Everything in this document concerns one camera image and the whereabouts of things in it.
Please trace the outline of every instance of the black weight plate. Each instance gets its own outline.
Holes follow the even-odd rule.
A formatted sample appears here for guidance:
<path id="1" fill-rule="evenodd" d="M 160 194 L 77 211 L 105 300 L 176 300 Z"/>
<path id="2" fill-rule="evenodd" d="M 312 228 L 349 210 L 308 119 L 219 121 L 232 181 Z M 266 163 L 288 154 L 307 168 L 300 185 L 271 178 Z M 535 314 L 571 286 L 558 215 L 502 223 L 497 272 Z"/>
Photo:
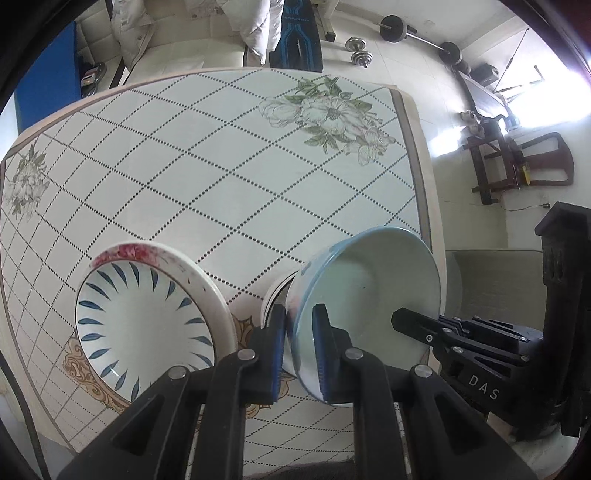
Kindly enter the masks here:
<path id="1" fill-rule="evenodd" d="M 468 62 L 464 59 L 462 59 L 460 63 L 455 65 L 454 68 L 462 72 L 464 75 L 468 76 L 470 76 L 470 72 L 472 71 L 472 68 L 470 68 L 470 65 L 468 65 Z"/>
<path id="2" fill-rule="evenodd" d="M 398 43 L 404 40 L 407 33 L 407 23 L 396 15 L 388 15 L 380 22 L 382 25 L 386 25 L 390 28 L 379 28 L 379 34 L 385 41 L 390 43 Z"/>
<path id="3" fill-rule="evenodd" d="M 446 65 L 457 65 L 462 61 L 462 51 L 455 43 L 450 41 L 443 42 L 439 51 L 439 58 Z"/>

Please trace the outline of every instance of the power cord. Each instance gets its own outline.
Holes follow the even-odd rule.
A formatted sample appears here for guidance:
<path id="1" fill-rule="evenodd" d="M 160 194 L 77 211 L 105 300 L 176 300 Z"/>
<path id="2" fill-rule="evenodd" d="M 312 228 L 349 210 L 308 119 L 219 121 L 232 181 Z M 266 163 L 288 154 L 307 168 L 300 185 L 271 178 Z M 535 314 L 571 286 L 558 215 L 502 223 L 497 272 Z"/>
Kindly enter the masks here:
<path id="1" fill-rule="evenodd" d="M 523 207 L 523 208 L 515 208 L 515 209 L 511 209 L 511 208 L 505 208 L 503 207 L 503 205 L 501 204 L 501 199 L 503 198 L 503 195 L 505 194 L 505 192 L 507 192 L 507 190 L 503 190 L 503 192 L 501 193 L 501 196 L 499 197 L 499 206 L 506 212 L 520 212 L 522 210 L 527 210 L 528 208 L 533 208 L 533 207 L 543 207 L 543 208 L 550 208 L 550 204 L 549 203 L 540 203 L 538 205 L 528 205 L 527 207 Z"/>
<path id="2" fill-rule="evenodd" d="M 33 446 L 33 452 L 35 453 L 35 458 L 39 464 L 41 477 L 43 480 L 51 480 L 51 475 L 49 474 L 49 469 L 47 468 L 47 463 L 45 462 L 45 457 L 43 456 L 41 442 L 39 442 L 39 436 L 37 435 L 37 430 L 35 429 L 35 423 L 33 422 L 31 410 L 29 410 L 29 405 L 27 405 L 25 395 L 22 393 L 21 387 L 18 385 L 17 379 L 12 373 L 12 370 L 10 369 L 10 366 L 8 365 L 8 362 L 4 358 L 2 352 L 0 352 L 0 369 L 2 369 L 4 376 L 8 380 L 8 384 L 14 392 L 14 396 L 17 398 L 18 405 L 21 407 L 22 416 L 25 418 L 25 425 L 27 427 L 27 431 L 29 432 L 29 438 L 31 439 L 31 444 Z"/>

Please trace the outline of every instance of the barbell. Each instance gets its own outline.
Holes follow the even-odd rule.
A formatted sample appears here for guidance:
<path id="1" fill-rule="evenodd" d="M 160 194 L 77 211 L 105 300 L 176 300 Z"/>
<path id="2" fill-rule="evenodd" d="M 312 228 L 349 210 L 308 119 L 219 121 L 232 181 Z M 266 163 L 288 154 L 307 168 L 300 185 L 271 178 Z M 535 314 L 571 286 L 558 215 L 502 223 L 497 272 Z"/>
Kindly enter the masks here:
<path id="1" fill-rule="evenodd" d="M 419 37 L 416 33 L 409 32 L 408 24 L 397 15 L 388 15 L 377 25 L 379 26 L 379 34 L 390 43 L 398 43 L 406 37 L 411 37 L 438 49 L 439 58 L 446 65 L 458 65 L 462 61 L 462 51 L 455 43 L 447 41 L 441 45 L 435 45 L 433 42 Z"/>

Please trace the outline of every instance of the dumbbell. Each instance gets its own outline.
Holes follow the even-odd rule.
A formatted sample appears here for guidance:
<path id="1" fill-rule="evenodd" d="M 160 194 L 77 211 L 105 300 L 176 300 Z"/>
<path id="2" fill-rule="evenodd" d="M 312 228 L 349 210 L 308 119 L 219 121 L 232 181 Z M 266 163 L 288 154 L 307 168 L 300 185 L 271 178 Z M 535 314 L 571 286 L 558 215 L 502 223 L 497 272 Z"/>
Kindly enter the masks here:
<path id="1" fill-rule="evenodd" d="M 365 50 L 367 43 L 363 38 L 351 37 L 345 42 L 347 51 L 352 51 L 351 61 L 360 67 L 367 68 L 372 61 L 372 54 Z"/>
<path id="2" fill-rule="evenodd" d="M 417 34 L 409 32 L 407 23 L 396 15 L 388 15 L 387 17 L 384 17 L 377 25 L 379 26 L 379 34 L 382 35 L 384 40 L 389 41 L 390 43 L 398 43 L 406 37 L 411 37 L 438 49 L 439 58 L 441 58 L 442 62 L 446 65 L 453 66 L 462 61 L 462 52 L 460 47 L 455 43 L 447 41 L 441 45 L 435 45 L 425 38 L 421 38 Z"/>

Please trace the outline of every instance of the bright light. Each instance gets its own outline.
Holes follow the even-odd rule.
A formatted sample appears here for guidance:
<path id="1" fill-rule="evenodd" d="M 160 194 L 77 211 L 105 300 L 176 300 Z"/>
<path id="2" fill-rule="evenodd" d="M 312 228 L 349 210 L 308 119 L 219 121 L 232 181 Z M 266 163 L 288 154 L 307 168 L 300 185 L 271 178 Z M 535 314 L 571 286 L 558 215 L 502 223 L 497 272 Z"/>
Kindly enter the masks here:
<path id="1" fill-rule="evenodd" d="M 429 142 L 429 151 L 432 157 L 439 157 L 446 153 L 455 152 L 461 145 L 462 130 L 464 127 L 454 127 L 443 131 Z"/>
<path id="2" fill-rule="evenodd" d="M 591 113 L 591 88 L 579 75 L 566 71 L 532 87 L 509 106 L 522 127 L 570 122 Z"/>

